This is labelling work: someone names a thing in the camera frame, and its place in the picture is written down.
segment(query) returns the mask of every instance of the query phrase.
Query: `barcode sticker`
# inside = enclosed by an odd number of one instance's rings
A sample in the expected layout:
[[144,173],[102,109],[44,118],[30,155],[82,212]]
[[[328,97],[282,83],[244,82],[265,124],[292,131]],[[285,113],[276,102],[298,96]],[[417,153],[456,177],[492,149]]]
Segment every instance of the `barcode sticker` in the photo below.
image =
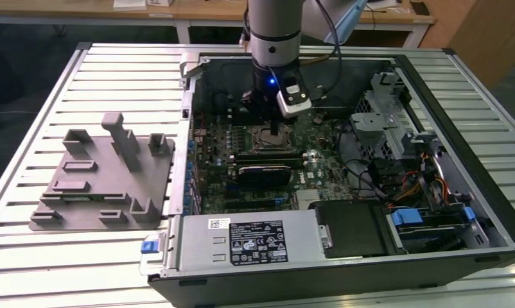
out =
[[228,229],[228,225],[230,224],[230,218],[213,218],[209,219],[209,229]]

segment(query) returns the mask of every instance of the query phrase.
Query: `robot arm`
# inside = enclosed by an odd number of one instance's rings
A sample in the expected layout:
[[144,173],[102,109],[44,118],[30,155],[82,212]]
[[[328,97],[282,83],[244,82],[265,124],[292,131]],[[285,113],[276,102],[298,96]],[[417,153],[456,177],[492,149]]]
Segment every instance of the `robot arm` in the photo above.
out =
[[[367,0],[329,0],[324,4],[333,15],[336,31],[342,33],[341,42],[356,27],[365,3]],[[312,107],[298,72],[300,35],[330,42],[332,31],[316,0],[248,0],[248,18],[253,89],[244,105],[270,121],[274,132],[278,122]]]

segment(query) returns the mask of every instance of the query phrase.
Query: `motherboard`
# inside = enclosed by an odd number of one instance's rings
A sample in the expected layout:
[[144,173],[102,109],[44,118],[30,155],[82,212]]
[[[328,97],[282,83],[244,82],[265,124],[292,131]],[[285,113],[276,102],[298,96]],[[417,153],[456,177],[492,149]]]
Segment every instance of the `motherboard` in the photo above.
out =
[[240,123],[230,110],[196,115],[201,213],[296,210],[313,201],[350,199],[336,149],[340,127],[316,111],[281,123],[277,135],[264,123]]

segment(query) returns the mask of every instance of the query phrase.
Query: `power supply label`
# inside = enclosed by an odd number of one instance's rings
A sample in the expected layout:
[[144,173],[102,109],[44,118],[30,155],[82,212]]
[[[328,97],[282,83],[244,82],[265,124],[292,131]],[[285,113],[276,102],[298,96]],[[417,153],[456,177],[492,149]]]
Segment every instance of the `power supply label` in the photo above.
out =
[[288,262],[281,220],[232,223],[229,233],[232,265]]

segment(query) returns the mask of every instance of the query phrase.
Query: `metal workbench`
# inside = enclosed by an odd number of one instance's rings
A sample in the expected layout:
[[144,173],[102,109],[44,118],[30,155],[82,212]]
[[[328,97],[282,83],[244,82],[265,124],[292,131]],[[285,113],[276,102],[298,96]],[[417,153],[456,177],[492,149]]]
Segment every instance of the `metal workbench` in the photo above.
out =
[[[136,135],[165,133],[174,138],[186,95],[180,88],[180,67],[184,59],[193,58],[186,53],[240,53],[241,49],[89,46],[81,44],[74,52],[0,180],[0,307],[170,307],[138,272],[141,240],[162,232],[166,221],[153,231],[33,232],[29,216],[61,160],[66,130],[84,128],[90,135],[105,135],[102,113],[120,111]],[[329,49],[304,47],[302,53],[328,53]],[[346,48],[344,52],[408,56],[515,207],[515,121],[457,56],[437,49]],[[424,119],[419,110],[416,114]],[[445,287],[250,307],[281,305],[515,307],[515,265],[479,272]]]

